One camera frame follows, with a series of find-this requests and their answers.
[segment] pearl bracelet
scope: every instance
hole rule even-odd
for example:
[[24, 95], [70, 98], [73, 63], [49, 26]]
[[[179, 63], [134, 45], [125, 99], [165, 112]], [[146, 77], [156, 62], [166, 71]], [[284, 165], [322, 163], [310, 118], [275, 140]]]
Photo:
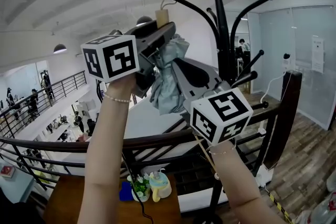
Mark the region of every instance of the pearl bracelet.
[[107, 94], [105, 94], [104, 98], [107, 97], [108, 99], [115, 101], [115, 102], [119, 102], [119, 103], [130, 103], [132, 102], [132, 100], [122, 100], [122, 99], [117, 99], [111, 96], [108, 96]]
[[[233, 147], [231, 148], [231, 150], [234, 150], [236, 148], [236, 145], [237, 145], [237, 140], [235, 139], [235, 144], [233, 145]], [[211, 152], [209, 150], [209, 153], [212, 154], [212, 155], [220, 155], [220, 154], [225, 154], [227, 153], [227, 151], [224, 151], [224, 152], [220, 152], [220, 153], [214, 153], [214, 152]]]

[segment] person's arm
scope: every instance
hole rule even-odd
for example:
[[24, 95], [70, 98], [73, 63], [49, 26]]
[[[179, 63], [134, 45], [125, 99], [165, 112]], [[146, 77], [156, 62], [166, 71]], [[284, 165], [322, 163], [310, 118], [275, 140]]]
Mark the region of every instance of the person's arm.
[[[129, 100], [134, 75], [110, 83], [106, 94]], [[104, 98], [85, 166], [85, 188], [79, 224], [117, 223], [118, 191], [123, 137], [129, 103]]]
[[283, 224], [285, 223], [262, 200], [256, 180], [240, 159], [231, 142], [220, 143], [211, 148], [216, 171], [231, 209], [241, 223]]

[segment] gray-green fabric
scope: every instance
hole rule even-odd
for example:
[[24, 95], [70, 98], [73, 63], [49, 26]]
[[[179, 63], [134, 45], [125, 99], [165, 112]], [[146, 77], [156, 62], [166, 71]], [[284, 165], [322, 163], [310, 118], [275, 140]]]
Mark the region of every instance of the gray-green fabric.
[[184, 58], [188, 46], [189, 43], [184, 38], [175, 34], [156, 57], [156, 66], [159, 71], [152, 87], [150, 102], [159, 110], [160, 115], [184, 110], [184, 98], [177, 89], [171, 63], [175, 58]]

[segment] white flower pot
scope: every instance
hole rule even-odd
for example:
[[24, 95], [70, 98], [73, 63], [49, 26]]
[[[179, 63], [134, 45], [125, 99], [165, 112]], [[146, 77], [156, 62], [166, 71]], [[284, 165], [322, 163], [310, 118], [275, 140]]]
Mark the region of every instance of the white flower pot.
[[[148, 189], [145, 191], [144, 195], [143, 195], [142, 197], [139, 197], [139, 199], [140, 199], [142, 202], [145, 202], [145, 201], [147, 201], [147, 200], [149, 199], [149, 196], [150, 196], [150, 195], [151, 195], [151, 189], [148, 188]], [[133, 196], [133, 199], [134, 199], [135, 201], [138, 201], [138, 199], [137, 199], [137, 197], [135, 196], [133, 190], [132, 190], [132, 196]]]

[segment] person's right arm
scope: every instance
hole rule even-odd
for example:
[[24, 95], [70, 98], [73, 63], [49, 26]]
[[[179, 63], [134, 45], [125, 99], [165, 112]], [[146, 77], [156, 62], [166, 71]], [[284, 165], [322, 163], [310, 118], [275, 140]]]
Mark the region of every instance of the person's right arm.
[[256, 180], [240, 159], [231, 142], [211, 147], [216, 171], [236, 217], [244, 224], [284, 224], [262, 200]]

